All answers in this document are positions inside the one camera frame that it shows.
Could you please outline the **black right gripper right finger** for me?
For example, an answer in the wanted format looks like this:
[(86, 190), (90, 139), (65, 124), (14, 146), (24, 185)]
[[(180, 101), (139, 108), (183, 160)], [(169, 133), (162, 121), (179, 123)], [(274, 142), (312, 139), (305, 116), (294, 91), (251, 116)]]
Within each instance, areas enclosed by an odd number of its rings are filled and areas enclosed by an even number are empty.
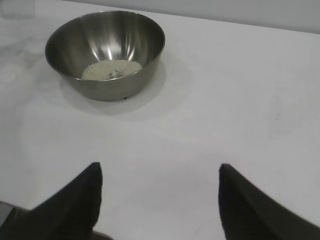
[(218, 206), (227, 240), (318, 240), (320, 228), (280, 205), (230, 164), (219, 168)]

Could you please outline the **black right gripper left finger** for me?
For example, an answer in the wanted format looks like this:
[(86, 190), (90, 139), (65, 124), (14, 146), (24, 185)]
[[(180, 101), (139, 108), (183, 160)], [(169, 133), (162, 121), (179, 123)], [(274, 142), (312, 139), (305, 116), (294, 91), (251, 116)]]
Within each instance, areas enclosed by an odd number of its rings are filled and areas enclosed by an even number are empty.
[(91, 163), (57, 193), (32, 210), (14, 214), (0, 227), (2, 240), (109, 240), (94, 232), (102, 203), (103, 174)]

